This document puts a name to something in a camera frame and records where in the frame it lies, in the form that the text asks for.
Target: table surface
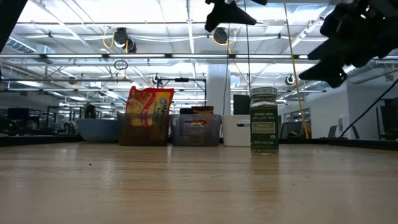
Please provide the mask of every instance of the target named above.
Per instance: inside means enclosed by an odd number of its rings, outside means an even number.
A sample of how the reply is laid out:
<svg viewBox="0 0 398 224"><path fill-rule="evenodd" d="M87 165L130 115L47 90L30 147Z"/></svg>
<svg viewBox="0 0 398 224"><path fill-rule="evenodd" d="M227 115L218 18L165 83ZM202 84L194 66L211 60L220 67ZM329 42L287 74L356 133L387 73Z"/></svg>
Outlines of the table surface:
<svg viewBox="0 0 398 224"><path fill-rule="evenodd" d="M397 223L398 152L0 148L0 223Z"/></svg>

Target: snack bag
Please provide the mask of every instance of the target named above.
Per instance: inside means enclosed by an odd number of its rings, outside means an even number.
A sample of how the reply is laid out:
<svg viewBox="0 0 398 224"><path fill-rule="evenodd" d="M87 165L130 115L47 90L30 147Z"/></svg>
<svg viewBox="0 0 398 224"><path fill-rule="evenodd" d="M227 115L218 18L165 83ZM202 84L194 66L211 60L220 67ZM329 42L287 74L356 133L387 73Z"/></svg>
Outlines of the snack bag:
<svg viewBox="0 0 398 224"><path fill-rule="evenodd" d="M123 136L119 142L123 145L167 143L169 109L173 96L174 89L137 90L133 86L126 103Z"/></svg>

